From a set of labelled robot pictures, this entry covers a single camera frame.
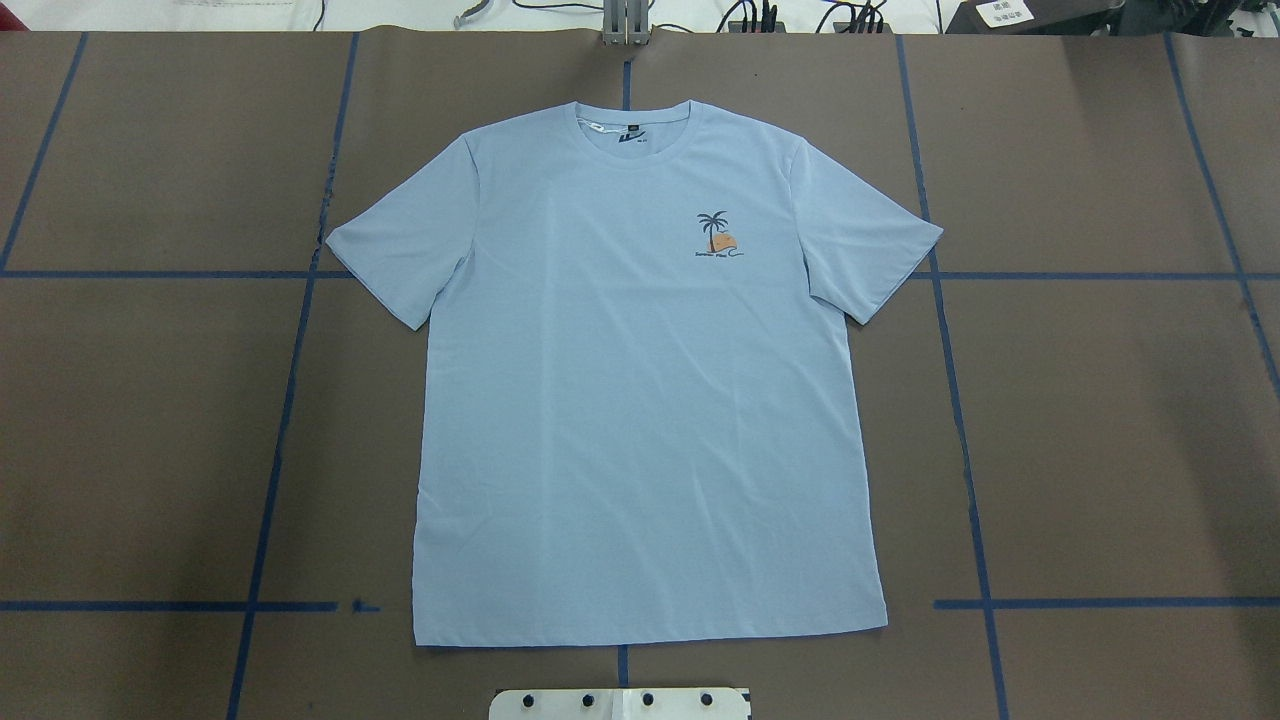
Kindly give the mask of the light blue t-shirt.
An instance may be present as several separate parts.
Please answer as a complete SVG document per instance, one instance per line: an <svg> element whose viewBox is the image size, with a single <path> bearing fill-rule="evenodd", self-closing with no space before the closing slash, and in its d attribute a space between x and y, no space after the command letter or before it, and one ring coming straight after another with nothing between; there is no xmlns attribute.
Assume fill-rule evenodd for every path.
<svg viewBox="0 0 1280 720"><path fill-rule="evenodd" d="M335 228L428 332L413 642L886 626L849 323L942 233L698 101L471 129Z"/></svg>

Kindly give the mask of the black box with label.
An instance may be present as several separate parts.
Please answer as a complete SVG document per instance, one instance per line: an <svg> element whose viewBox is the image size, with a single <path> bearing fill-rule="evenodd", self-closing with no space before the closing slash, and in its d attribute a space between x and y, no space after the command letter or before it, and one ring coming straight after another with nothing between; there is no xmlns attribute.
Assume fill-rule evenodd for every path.
<svg viewBox="0 0 1280 720"><path fill-rule="evenodd" d="M946 35L1092 36L1108 32L1124 1L963 1Z"/></svg>

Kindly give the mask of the aluminium frame post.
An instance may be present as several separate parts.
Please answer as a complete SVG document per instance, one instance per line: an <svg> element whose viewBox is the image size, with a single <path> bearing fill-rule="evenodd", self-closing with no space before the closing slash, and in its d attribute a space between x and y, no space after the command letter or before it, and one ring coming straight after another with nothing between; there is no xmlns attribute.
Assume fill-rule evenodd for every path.
<svg viewBox="0 0 1280 720"><path fill-rule="evenodd" d="M605 46L648 45L652 37L648 0L604 0L602 42Z"/></svg>

